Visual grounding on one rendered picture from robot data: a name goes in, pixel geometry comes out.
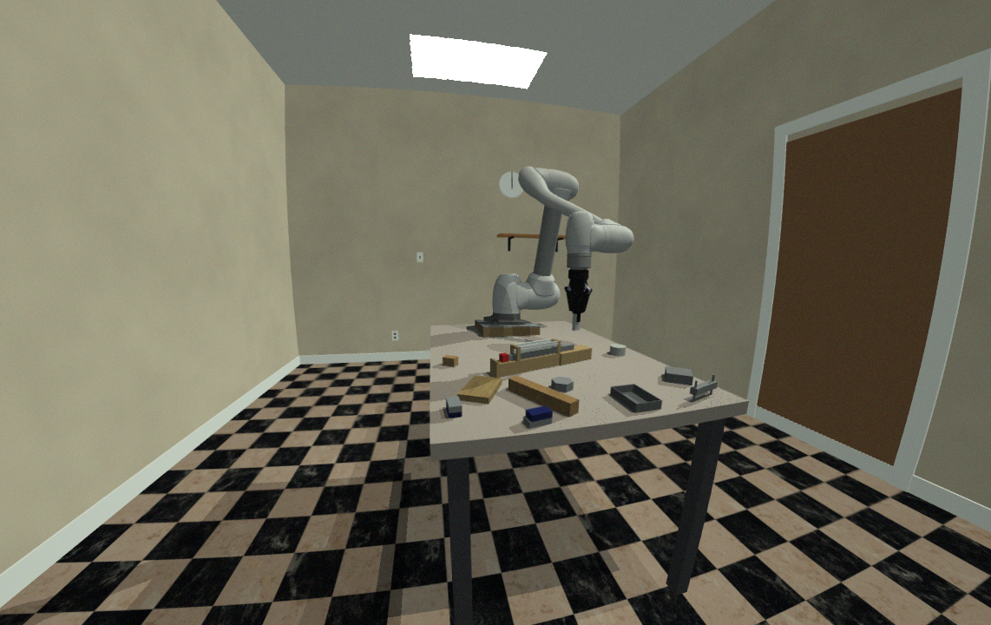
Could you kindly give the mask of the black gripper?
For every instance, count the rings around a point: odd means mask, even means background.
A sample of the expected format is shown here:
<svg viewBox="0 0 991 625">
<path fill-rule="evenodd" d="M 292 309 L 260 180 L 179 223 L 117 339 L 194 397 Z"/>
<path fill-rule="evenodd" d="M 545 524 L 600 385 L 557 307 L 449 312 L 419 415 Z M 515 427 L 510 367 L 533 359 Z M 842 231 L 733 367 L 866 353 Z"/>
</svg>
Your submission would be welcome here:
<svg viewBox="0 0 991 625">
<path fill-rule="evenodd" d="M 589 295 L 592 292 L 592 289 L 587 287 L 589 270 L 568 269 L 568 279 L 570 280 L 568 287 L 566 287 L 568 310 L 574 313 L 572 331 L 579 331 L 581 327 L 581 313 L 584 313 L 584 310 L 586 310 Z"/>
</svg>

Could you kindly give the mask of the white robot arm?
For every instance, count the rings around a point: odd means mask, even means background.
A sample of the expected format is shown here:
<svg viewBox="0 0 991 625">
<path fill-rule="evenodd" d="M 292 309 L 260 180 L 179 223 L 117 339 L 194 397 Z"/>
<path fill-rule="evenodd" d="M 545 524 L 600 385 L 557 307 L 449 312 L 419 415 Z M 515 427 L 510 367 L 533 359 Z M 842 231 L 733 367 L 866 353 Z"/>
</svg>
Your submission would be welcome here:
<svg viewBox="0 0 991 625">
<path fill-rule="evenodd" d="M 554 169 L 525 167 L 521 168 L 519 177 L 521 188 L 544 205 L 538 253 L 534 271 L 526 282 L 521 282 L 515 273 L 499 274 L 493 286 L 493 315 L 483 317 L 485 323 L 492 325 L 526 325 L 521 320 L 520 310 L 546 309 L 558 302 L 560 290 L 551 272 L 563 214 L 568 216 L 566 247 L 570 270 L 590 268 L 592 252 L 626 252 L 633 242 L 629 228 L 611 219 L 594 216 L 568 202 L 579 190 L 573 175 Z"/>
</svg>

